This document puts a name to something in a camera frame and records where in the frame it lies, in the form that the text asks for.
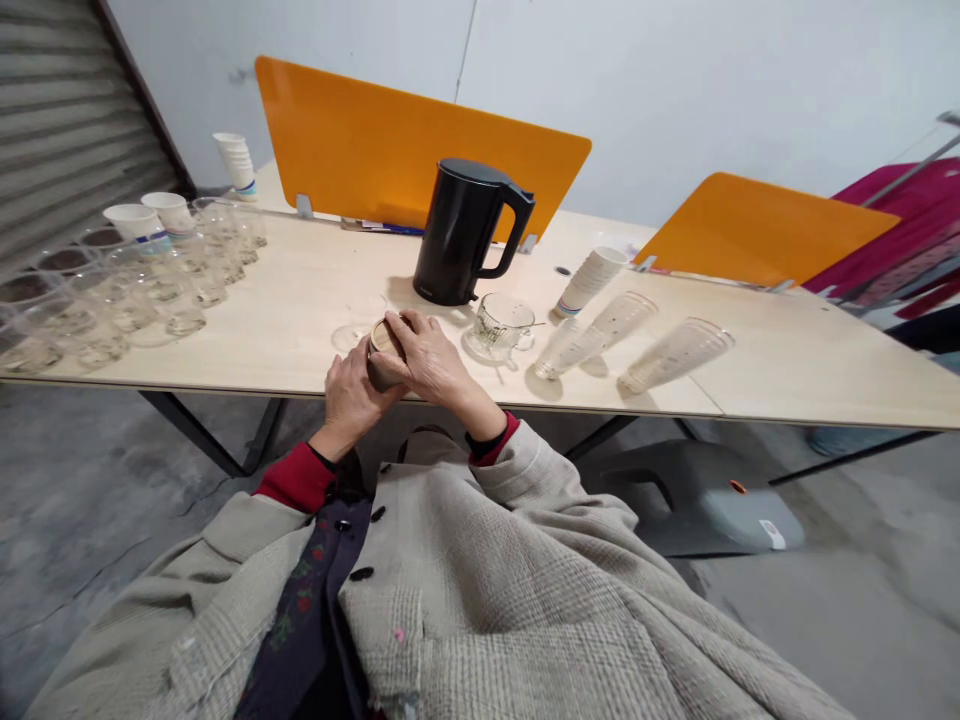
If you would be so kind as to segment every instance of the red sleeve cuff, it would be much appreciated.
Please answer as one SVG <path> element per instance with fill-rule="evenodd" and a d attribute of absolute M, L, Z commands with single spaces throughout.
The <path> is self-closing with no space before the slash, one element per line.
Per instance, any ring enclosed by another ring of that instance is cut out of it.
<path fill-rule="evenodd" d="M 264 495 L 313 515 L 323 507 L 327 488 L 335 479 L 310 446 L 299 443 L 292 453 L 267 470 L 254 495 Z"/>
<path fill-rule="evenodd" d="M 503 431 L 503 437 L 500 439 L 500 442 L 497 443 L 497 446 L 479 459 L 475 458 L 473 453 L 470 453 L 470 464 L 474 467 L 490 467 L 496 464 L 500 453 L 503 452 L 503 448 L 510 441 L 510 438 L 513 437 L 517 428 L 520 427 L 520 421 L 513 416 L 512 412 L 504 410 L 504 415 L 507 416 L 507 429 Z"/>

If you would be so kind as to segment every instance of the orange desk divider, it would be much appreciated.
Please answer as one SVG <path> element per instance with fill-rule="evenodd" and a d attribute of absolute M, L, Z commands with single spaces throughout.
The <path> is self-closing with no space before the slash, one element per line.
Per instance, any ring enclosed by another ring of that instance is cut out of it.
<path fill-rule="evenodd" d="M 537 206 L 539 240 L 590 154 L 587 138 L 451 103 L 258 57 L 260 94 L 292 206 L 423 228 L 437 162 L 462 157 L 502 170 Z M 504 214 L 511 216 L 506 208 Z M 501 222 L 505 242 L 512 225 Z"/>
<path fill-rule="evenodd" d="M 895 215 L 714 173 L 640 251 L 655 270 L 802 284 L 900 222 Z"/>

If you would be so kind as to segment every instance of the concrete floor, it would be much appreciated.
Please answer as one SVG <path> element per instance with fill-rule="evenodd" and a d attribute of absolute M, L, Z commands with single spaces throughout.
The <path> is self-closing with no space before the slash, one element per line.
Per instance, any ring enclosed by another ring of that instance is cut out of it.
<path fill-rule="evenodd" d="M 264 400 L 184 395 L 231 451 Z M 518 413 L 565 450 L 605 418 Z M 20 717 L 87 623 L 162 550 L 196 533 L 252 478 L 225 478 L 135 392 L 0 385 L 0 716 Z M 323 419 L 288 406 L 271 458 Z M 437 422 L 401 406 L 361 445 L 367 466 L 387 438 Z M 771 476 L 819 458 L 796 428 L 698 422 Z M 642 419 L 585 460 L 679 437 Z M 696 561 L 692 584 L 854 714 L 960 716 L 960 442 L 941 436 L 782 490 L 808 544 L 765 556 Z"/>

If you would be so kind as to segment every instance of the textured coat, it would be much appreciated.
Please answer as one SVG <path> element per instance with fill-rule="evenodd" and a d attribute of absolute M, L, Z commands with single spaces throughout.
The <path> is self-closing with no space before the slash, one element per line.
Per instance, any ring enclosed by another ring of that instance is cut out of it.
<path fill-rule="evenodd" d="M 340 603 L 390 717 L 849 717 L 692 593 L 618 500 L 526 424 L 468 467 L 435 433 L 385 465 Z M 221 718 L 312 519 L 244 493 L 77 641 L 28 717 Z"/>

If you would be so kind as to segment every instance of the metal table frame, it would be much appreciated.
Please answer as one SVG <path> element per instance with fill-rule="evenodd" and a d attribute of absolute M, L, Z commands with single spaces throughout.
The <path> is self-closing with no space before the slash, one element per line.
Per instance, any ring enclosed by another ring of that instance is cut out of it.
<path fill-rule="evenodd" d="M 564 457 L 572 462 L 576 462 L 595 447 L 612 438 L 636 419 L 637 416 L 635 415 L 615 415 L 613 418 L 590 433 L 590 435 L 570 448 L 566 453 L 564 453 Z M 677 423 L 677 426 L 680 428 L 681 432 L 683 432 L 688 439 L 699 439 L 684 420 L 680 418 L 674 418 L 674 422 Z M 793 482 L 794 480 L 807 477 L 808 475 L 815 475 L 816 473 L 823 472 L 824 470 L 832 470 L 833 468 L 848 465 L 849 463 L 857 462 L 858 460 L 873 457 L 874 455 L 880 455 L 888 450 L 896 450 L 904 445 L 910 445 L 919 440 L 925 440 L 928 437 L 933 437 L 934 435 L 940 435 L 940 433 L 932 430 L 918 430 L 917 432 L 910 433 L 904 437 L 888 440 L 887 442 L 874 445 L 873 447 L 865 450 L 860 450 L 855 453 L 850 453 L 849 455 L 844 455 L 842 457 L 827 460 L 822 463 L 817 463 L 816 465 L 811 465 L 803 470 L 797 470 L 792 473 L 787 473 L 786 475 L 781 475 L 780 477 L 771 480 L 770 484 L 784 485 L 788 482 Z"/>
<path fill-rule="evenodd" d="M 172 392 L 141 390 L 140 395 L 230 477 L 249 477 L 257 471 L 273 444 L 287 404 L 286 398 L 270 398 L 240 464 Z"/>

